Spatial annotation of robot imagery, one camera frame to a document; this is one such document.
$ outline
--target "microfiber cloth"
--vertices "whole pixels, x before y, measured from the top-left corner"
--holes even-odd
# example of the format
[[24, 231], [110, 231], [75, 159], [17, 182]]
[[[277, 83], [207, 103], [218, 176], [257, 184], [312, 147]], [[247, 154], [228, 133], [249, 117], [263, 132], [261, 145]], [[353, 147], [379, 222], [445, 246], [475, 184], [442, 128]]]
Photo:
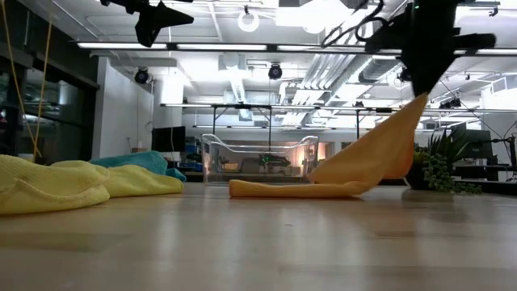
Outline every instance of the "microfiber cloth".
[[106, 168], [67, 161], [48, 167], [0, 155], [0, 214], [77, 209], [111, 197], [182, 191], [183, 183], [178, 179], [135, 165]]
[[168, 175], [179, 179], [182, 182], [187, 181], [185, 175], [176, 169], [167, 170], [167, 161], [157, 151], [140, 152], [134, 154], [120, 155], [110, 158], [97, 158], [90, 161], [94, 165], [102, 167], [120, 167], [124, 165], [135, 165], [145, 168], [157, 175]]
[[309, 174], [310, 185], [272, 186], [229, 182], [234, 198], [344, 198], [374, 188], [382, 179], [401, 179], [411, 168], [414, 130], [427, 103], [420, 95], [358, 141], [322, 162]]

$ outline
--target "potted plant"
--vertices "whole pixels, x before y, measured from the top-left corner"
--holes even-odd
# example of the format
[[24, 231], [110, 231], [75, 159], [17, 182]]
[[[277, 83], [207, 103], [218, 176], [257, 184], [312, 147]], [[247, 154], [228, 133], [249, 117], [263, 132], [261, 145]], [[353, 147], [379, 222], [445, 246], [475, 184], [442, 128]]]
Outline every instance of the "potted plant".
[[456, 130], [449, 135], [447, 129], [441, 136], [433, 133], [427, 148], [415, 150], [413, 165], [406, 176], [411, 188], [438, 192], [481, 192], [481, 187], [452, 179], [452, 165], [461, 159], [461, 153], [469, 144], [464, 135], [458, 135]]

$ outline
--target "wooden table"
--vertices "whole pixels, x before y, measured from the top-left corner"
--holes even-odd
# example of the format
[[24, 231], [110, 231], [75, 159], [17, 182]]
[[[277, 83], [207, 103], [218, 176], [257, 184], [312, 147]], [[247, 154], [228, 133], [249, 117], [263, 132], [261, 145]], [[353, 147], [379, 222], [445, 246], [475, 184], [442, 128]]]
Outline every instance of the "wooden table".
[[225, 187], [0, 217], [2, 290], [517, 290], [517, 200], [382, 187], [230, 200]]

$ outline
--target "yellow string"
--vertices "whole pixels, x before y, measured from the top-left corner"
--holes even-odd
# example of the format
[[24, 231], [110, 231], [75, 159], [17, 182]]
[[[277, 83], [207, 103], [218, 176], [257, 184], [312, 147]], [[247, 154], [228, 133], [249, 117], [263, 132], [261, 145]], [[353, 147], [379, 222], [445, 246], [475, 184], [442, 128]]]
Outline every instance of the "yellow string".
[[34, 153], [32, 155], [32, 162], [36, 162], [36, 151], [38, 150], [38, 136], [40, 135], [40, 117], [41, 109], [43, 107], [43, 96], [45, 92], [45, 78], [47, 76], [47, 62], [48, 51], [50, 50], [50, 36], [52, 35], [52, 0], [48, 0], [48, 32], [47, 32], [47, 46], [45, 48], [45, 60], [43, 62], [43, 82], [41, 83], [40, 104], [38, 106], [38, 121], [36, 123], [36, 138], [34, 140]]
[[11, 48], [11, 36], [9, 34], [9, 24], [7, 23], [6, 3], [5, 3], [5, 1], [1, 1], [1, 3], [2, 3], [3, 22], [4, 22], [4, 26], [6, 27], [7, 49], [9, 51], [9, 58], [11, 59], [11, 69], [13, 72], [13, 78], [15, 79], [15, 87], [16, 87], [16, 94], [18, 95], [19, 108], [22, 110], [22, 114], [23, 114], [22, 117], [25, 120], [25, 124], [27, 125], [27, 130], [29, 132], [29, 136], [31, 137], [32, 144], [33, 144], [34, 148], [36, 149], [37, 154], [41, 157], [41, 152], [38, 150], [36, 140], [34, 139], [34, 135], [32, 135], [31, 126], [27, 122], [27, 117], [25, 115], [25, 106], [23, 105], [22, 93], [19, 89], [18, 78], [16, 75], [16, 69], [15, 69], [15, 59], [13, 58], [13, 51]]

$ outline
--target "green plant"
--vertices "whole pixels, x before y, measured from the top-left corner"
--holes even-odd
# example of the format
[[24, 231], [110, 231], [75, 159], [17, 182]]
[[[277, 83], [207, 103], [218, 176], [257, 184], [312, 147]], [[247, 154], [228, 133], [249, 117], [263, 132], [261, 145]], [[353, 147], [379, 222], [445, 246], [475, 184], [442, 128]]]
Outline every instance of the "green plant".
[[427, 143], [427, 153], [431, 156], [441, 155], [447, 160], [447, 165], [451, 166], [461, 159], [461, 153], [468, 144], [464, 133], [458, 134], [457, 129], [454, 129], [447, 135], [447, 129], [445, 129], [441, 136], [435, 136], [435, 133], [431, 135]]
[[429, 183], [430, 189], [438, 192], [481, 193], [481, 186], [452, 180], [448, 160], [443, 155], [419, 152], [418, 158], [422, 159], [423, 179]]

